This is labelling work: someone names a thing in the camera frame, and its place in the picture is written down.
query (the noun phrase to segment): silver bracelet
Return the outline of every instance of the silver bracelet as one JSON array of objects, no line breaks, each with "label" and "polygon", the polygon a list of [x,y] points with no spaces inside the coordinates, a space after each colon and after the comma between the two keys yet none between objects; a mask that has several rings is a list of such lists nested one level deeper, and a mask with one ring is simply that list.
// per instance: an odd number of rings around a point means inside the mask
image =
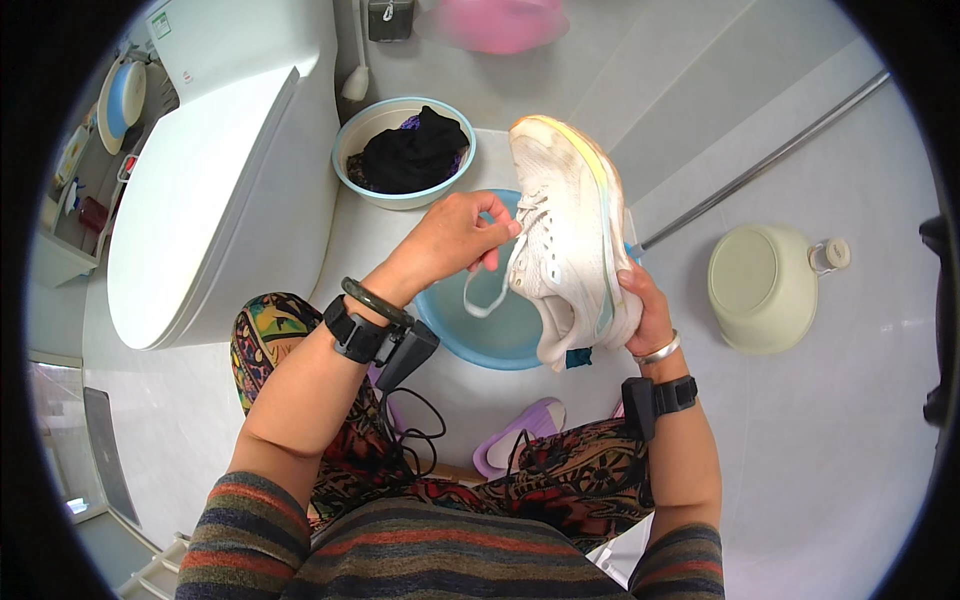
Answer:
[{"label": "silver bracelet", "polygon": [[680,333],[674,329],[673,330],[673,341],[664,346],[663,348],[657,350],[653,354],[647,354],[646,356],[635,356],[634,362],[643,367],[644,365],[652,365],[663,360],[670,354],[673,354],[673,351],[680,347]]}]

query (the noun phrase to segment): black cable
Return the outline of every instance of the black cable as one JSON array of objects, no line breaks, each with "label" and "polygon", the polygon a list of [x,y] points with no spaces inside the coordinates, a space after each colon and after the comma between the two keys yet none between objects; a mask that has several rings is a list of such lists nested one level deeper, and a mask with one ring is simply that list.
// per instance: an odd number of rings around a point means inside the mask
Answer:
[{"label": "black cable", "polygon": [[[433,411],[433,414],[437,416],[437,420],[440,421],[440,427],[441,427],[440,433],[426,434],[426,433],[423,433],[423,431],[418,429],[417,427],[407,427],[403,431],[397,432],[396,429],[394,428],[394,424],[390,422],[390,418],[388,417],[388,414],[387,414],[387,411],[388,411],[387,398],[389,398],[390,395],[393,394],[394,392],[406,392],[407,394],[417,398],[419,401],[426,404],[427,408]],[[387,489],[380,490],[377,496],[374,498],[368,498],[366,497],[365,494],[360,494],[360,497],[353,498],[349,502],[344,504],[343,508],[341,508],[336,515],[334,515],[330,520],[327,521],[326,525],[324,525],[323,527],[315,531],[310,536],[311,546],[313,546],[319,540],[320,534],[326,531],[326,528],[328,526],[336,522],[343,515],[346,515],[353,509],[357,508],[361,500],[364,502],[370,502],[371,500],[389,497],[390,495],[399,492],[403,488],[407,488],[413,485],[415,482],[417,482],[417,480],[428,476],[434,471],[435,468],[437,468],[437,464],[439,463],[439,457],[437,454],[437,447],[434,446],[433,441],[446,435],[446,421],[444,420],[444,417],[440,414],[440,411],[438,411],[437,408],[433,404],[431,404],[429,400],[427,400],[425,397],[421,396],[420,394],[414,392],[410,388],[393,388],[389,392],[384,392],[383,396],[380,398],[379,405],[377,406],[377,418],[380,420],[380,424],[383,426],[383,428],[386,429],[387,431],[387,440],[390,447],[390,450],[388,451],[386,456],[384,456],[384,468],[388,468],[392,462],[398,462],[397,467],[401,471],[403,471],[404,476],[388,484]],[[403,441],[408,439],[424,440],[427,443],[427,445],[430,446],[430,452],[431,454],[433,454],[433,459],[430,464],[430,468],[427,469],[426,471],[421,470],[420,468],[420,456],[417,454],[417,451],[409,446],[403,445]],[[403,458],[403,455],[405,452],[409,452],[411,456],[414,457],[414,464],[417,469],[416,471],[411,470],[410,466],[407,465],[406,460]],[[360,477],[358,477],[357,480],[367,488],[367,492],[374,491],[374,487],[373,485],[370,484],[370,482]],[[310,504],[313,506],[313,509],[317,511],[317,515],[319,515],[320,510],[317,508],[317,505],[314,504],[313,499],[310,500]]]},{"label": "black cable", "polygon": [[[433,412],[433,414],[437,416],[437,420],[440,422],[440,427],[441,427],[440,433],[426,434],[426,433],[423,433],[423,431],[418,429],[417,427],[407,427],[403,431],[397,432],[396,429],[394,428],[394,424],[390,421],[390,418],[388,416],[389,406],[387,403],[387,400],[390,397],[390,395],[395,392],[406,392],[407,394],[415,397],[419,401],[426,404],[427,408],[429,408]],[[387,432],[388,444],[390,446],[390,450],[388,451],[387,455],[384,456],[384,467],[387,468],[391,463],[398,462],[397,467],[401,471],[403,471],[404,476],[388,484],[386,490],[378,491],[376,497],[370,498],[370,497],[366,497],[365,494],[361,494],[360,497],[353,498],[352,500],[350,500],[350,502],[346,503],[343,506],[343,508],[341,508],[340,511],[326,523],[324,527],[322,527],[321,529],[313,533],[313,535],[310,537],[311,545],[313,545],[318,541],[320,534],[323,531],[325,531],[329,525],[331,525],[332,523],[340,519],[340,517],[342,517],[343,515],[346,515],[353,509],[357,508],[361,501],[370,502],[371,500],[389,497],[392,494],[400,492],[402,489],[413,485],[415,482],[417,482],[417,480],[430,475],[434,471],[434,469],[437,468],[437,464],[439,463],[439,457],[437,454],[437,447],[434,446],[433,441],[446,435],[446,421],[444,420],[444,417],[440,414],[440,411],[438,411],[437,408],[432,403],[430,403],[429,400],[427,400],[425,397],[421,396],[420,394],[418,394],[417,392],[414,392],[409,388],[394,388],[389,392],[384,392],[383,396],[380,398],[379,405],[377,406],[377,418],[380,420],[380,424],[383,426],[383,428]],[[417,451],[409,446],[403,445],[403,442],[408,439],[424,440],[427,443],[427,445],[430,447],[430,453],[432,454],[432,458],[431,458],[429,469],[422,470],[421,464],[420,464],[420,456],[417,454]],[[547,483],[550,484],[550,486],[557,489],[561,489],[561,490],[564,488],[569,488],[570,493],[572,493],[573,495],[579,498],[584,498],[584,499],[602,498],[605,496],[611,496],[611,495],[623,492],[627,488],[630,488],[634,483],[636,483],[636,481],[634,481],[634,479],[636,478],[636,470],[642,464],[641,461],[638,459],[640,458],[640,452],[643,448],[643,444],[640,440],[637,440],[636,449],[634,450],[634,455],[630,459],[630,466],[627,467],[627,472],[624,474],[623,478],[620,480],[619,483],[617,483],[616,485],[610,486],[604,490],[599,490],[596,492],[581,492],[580,490],[577,490],[576,488],[574,488],[572,485],[570,486],[565,485],[564,483],[559,481],[556,477],[554,477],[547,471],[546,466],[543,464],[543,462],[541,462],[538,459],[537,453],[534,451],[534,448],[530,442],[529,432],[526,429],[522,429],[520,430],[519,435],[516,436],[516,440],[514,441],[514,447],[510,451],[510,458],[507,462],[507,474],[505,475],[505,482],[504,482],[504,498],[505,499],[510,498],[510,483],[511,483],[510,471],[514,465],[516,450],[519,447],[521,439],[526,443],[527,448],[529,448],[529,451],[531,452],[530,457],[534,462],[534,468],[543,475]],[[404,453],[406,452],[409,452],[410,455],[413,456],[414,466],[416,470],[412,470],[410,468],[410,465],[408,465],[406,460],[404,459]],[[358,478],[358,481],[360,481],[363,485],[367,487],[368,492],[372,492],[374,490],[373,486],[369,482],[360,478]],[[313,505],[313,508],[314,510],[317,511],[317,514],[319,515],[320,511],[317,510],[317,506],[315,504]]]}]

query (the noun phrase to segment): wrist strap device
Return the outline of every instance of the wrist strap device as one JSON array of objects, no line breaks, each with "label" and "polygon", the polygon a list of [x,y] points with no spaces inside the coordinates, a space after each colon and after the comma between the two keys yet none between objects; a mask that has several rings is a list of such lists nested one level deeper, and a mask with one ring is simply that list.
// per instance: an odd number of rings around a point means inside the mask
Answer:
[{"label": "wrist strap device", "polygon": [[649,442],[654,439],[654,424],[660,416],[694,405],[697,382],[690,375],[659,385],[646,377],[629,377],[621,384],[620,391],[627,427],[638,440]]},{"label": "wrist strap device", "polygon": [[433,354],[440,339],[423,322],[392,306],[353,279],[345,278],[343,287],[353,298],[361,296],[357,298],[360,302],[389,319],[390,323],[381,327],[358,314],[349,314],[344,306],[346,295],[341,294],[324,311],[326,328],[337,341],[333,348],[353,362],[362,365],[373,362],[381,367],[383,371],[373,385],[389,393]]},{"label": "wrist strap device", "polygon": [[337,340],[333,347],[353,362],[369,363],[383,346],[390,328],[373,324],[360,315],[349,314],[344,297],[341,294],[333,299],[324,311],[326,328]]}]

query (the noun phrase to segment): bangle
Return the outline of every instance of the bangle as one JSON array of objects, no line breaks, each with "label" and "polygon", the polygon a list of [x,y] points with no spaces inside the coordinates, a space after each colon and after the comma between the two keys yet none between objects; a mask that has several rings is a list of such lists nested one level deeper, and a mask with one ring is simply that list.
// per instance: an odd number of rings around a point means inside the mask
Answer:
[{"label": "bangle", "polygon": [[657,350],[653,354],[647,354],[646,356],[635,356],[634,362],[636,362],[641,367],[645,365],[652,365],[663,360],[670,354],[673,354],[673,351],[680,347],[680,333],[674,329],[673,330],[673,340],[664,346],[663,348]]},{"label": "bangle", "polygon": [[410,316],[410,313],[380,298],[377,294],[360,285],[356,279],[344,277],[344,280],[340,282],[340,287],[342,287],[351,298],[357,300],[391,323],[398,324],[404,328],[414,325],[414,318]]}]

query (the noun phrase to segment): toilet lid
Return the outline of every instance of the toilet lid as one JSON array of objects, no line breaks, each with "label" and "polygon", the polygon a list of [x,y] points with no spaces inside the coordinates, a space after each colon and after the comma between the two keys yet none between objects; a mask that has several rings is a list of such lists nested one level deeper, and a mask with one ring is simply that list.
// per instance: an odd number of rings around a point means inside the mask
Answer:
[{"label": "toilet lid", "polygon": [[203,303],[298,78],[292,66],[262,73],[156,123],[110,242],[110,316],[127,346],[179,336]]}]

